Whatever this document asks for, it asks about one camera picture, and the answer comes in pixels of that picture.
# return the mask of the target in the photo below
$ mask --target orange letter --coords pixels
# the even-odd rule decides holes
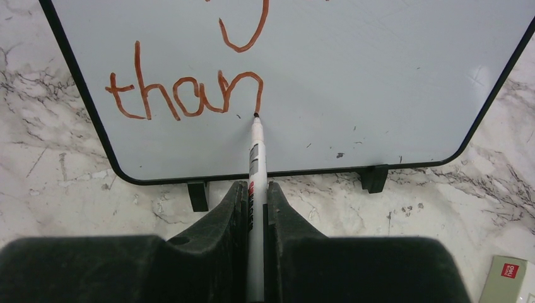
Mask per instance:
[[[228,108],[230,106],[230,95],[232,94],[232,90],[234,90],[234,88],[236,87],[238,82],[241,79],[245,78],[245,77],[251,77],[251,78],[255,79],[258,82],[258,91],[256,93],[256,105],[254,107],[254,112],[256,112],[256,113],[260,112],[260,103],[262,101],[262,91],[264,90],[264,81],[257,74],[255,74],[255,73],[253,73],[251,71],[246,71],[244,73],[238,74],[232,80],[232,82],[230,82],[230,85],[228,85],[227,80],[223,76],[223,72],[222,71],[218,72],[218,82],[219,82],[219,86],[221,88],[221,94],[223,95],[223,109],[222,110],[217,109],[217,110],[220,110],[220,111],[216,111],[216,112],[227,112],[228,111]]]
[[[136,67],[136,76],[138,77],[139,89],[141,90],[141,98],[143,99],[143,105],[145,106],[145,112],[147,113],[147,120],[152,119],[152,116],[150,113],[148,95],[151,90],[157,88],[162,93],[163,98],[167,102],[167,106],[169,106],[169,109],[171,110],[171,113],[173,114],[174,118],[177,121],[180,121],[180,117],[177,114],[177,111],[175,110],[173,103],[171,103],[171,98],[169,98],[169,95],[167,95],[167,91],[165,91],[165,88],[163,87],[163,85],[151,84],[145,87],[145,84],[143,83],[143,74],[141,73],[141,46],[140,46],[139,41],[136,41],[136,51],[134,54],[134,66]]]
[[[173,97],[175,98],[176,103],[179,105],[180,109],[182,109],[182,112],[186,117],[197,117],[203,113],[204,103],[202,100],[199,100],[199,109],[194,113],[190,113],[185,109],[185,106],[182,104],[182,101],[180,101],[179,97],[179,86],[184,82],[191,82],[193,84],[193,94],[195,95],[195,97],[199,97],[199,85],[197,84],[197,79],[193,77],[180,78],[178,81],[176,81],[173,85]]]
[[[249,40],[249,43],[245,44],[244,46],[237,46],[229,41],[228,35],[226,34],[225,25],[223,24],[223,20],[221,18],[219,19],[219,27],[221,28],[221,34],[223,36],[223,41],[227,46],[229,46],[231,49],[235,50],[236,52],[245,52],[248,49],[250,49],[256,40],[258,39],[258,36],[260,36],[260,33],[262,32],[262,29],[264,28],[264,24],[266,23],[266,18],[268,17],[268,9],[269,9],[269,0],[263,0],[262,2],[262,14],[260,15],[260,22],[258,23],[258,26],[256,27],[256,31],[254,32],[253,36]]]
[[[106,92],[109,92],[114,96],[115,102],[117,104],[117,108],[123,115],[125,115],[128,118],[133,118],[133,119],[145,119],[143,117],[129,114],[126,110],[124,110],[122,103],[121,103],[121,98],[119,97],[120,92],[122,93],[122,92],[128,92],[129,90],[133,90],[134,85],[129,85],[125,87],[117,87],[117,83],[115,82],[115,73],[111,73],[110,74],[110,86],[111,87],[106,86]]]

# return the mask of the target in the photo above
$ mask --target whiteboard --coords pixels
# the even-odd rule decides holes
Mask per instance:
[[[41,2],[137,183],[246,174],[256,109],[270,173],[444,163],[535,16],[533,0]]]

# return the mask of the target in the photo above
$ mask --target small box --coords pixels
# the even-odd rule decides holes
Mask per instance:
[[[535,265],[494,256],[479,303],[535,303]]]

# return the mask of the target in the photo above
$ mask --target orange handwriting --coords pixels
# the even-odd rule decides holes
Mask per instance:
[[[223,20],[221,20],[220,18],[219,27],[221,28],[221,34],[223,36],[223,41],[225,42],[225,44],[236,52],[245,52],[249,50],[254,45],[258,37],[260,37],[260,34],[262,33],[264,24],[266,24],[266,18],[268,18],[268,11],[269,11],[269,0],[262,0],[262,14],[260,15],[260,21],[258,22],[258,26],[256,26],[256,31],[252,35],[251,39],[244,46],[237,46],[236,44],[230,42],[230,40],[228,39],[228,34],[226,33],[225,24],[223,23]]]
[[[160,93],[162,94],[162,97],[165,99],[167,106],[169,107],[171,111],[171,114],[177,121],[179,121],[180,116],[178,115],[171,101],[171,98],[169,97],[169,94],[165,90],[165,87],[159,83],[145,86],[144,80],[143,80],[143,72],[141,70],[141,43],[139,41],[136,41],[135,43],[134,67],[136,70],[136,77],[138,79],[138,85],[139,85],[139,89],[141,92],[141,98],[143,100],[146,117],[132,115],[123,108],[119,93],[133,90],[135,89],[135,86],[129,85],[125,87],[117,87],[117,83],[115,80],[115,73],[111,73],[110,74],[110,86],[106,87],[105,90],[114,96],[115,103],[117,104],[117,108],[119,109],[119,111],[128,118],[151,120],[152,115],[151,115],[151,110],[150,110],[150,105],[149,105],[149,100],[148,100],[148,93],[153,89],[158,89]],[[173,99],[175,100],[176,104],[179,106],[182,113],[186,117],[200,116],[203,113],[205,106],[207,109],[213,112],[225,113],[225,112],[228,112],[228,109],[230,107],[230,97],[231,97],[232,91],[238,85],[239,81],[246,77],[252,78],[258,82],[255,112],[260,112],[262,91],[264,89],[264,81],[262,80],[262,78],[260,78],[260,76],[258,76],[256,73],[253,73],[252,71],[246,71],[244,73],[240,73],[236,75],[236,77],[234,77],[234,79],[230,82],[230,85],[228,84],[226,78],[223,76],[223,72],[218,71],[218,83],[220,86],[221,95],[223,97],[222,108],[214,107],[208,102],[208,98],[206,97],[206,93],[204,91],[204,83],[198,83],[197,79],[193,77],[183,77],[183,78],[178,79],[178,81],[175,82],[175,84],[173,85]],[[189,82],[193,85],[193,94],[195,95],[195,97],[199,98],[199,107],[197,111],[195,112],[188,112],[179,96],[179,87],[186,82]]]

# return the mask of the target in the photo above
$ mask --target red logo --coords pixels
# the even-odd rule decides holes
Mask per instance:
[[[517,276],[518,265],[505,263],[502,269],[502,276],[514,279]]]

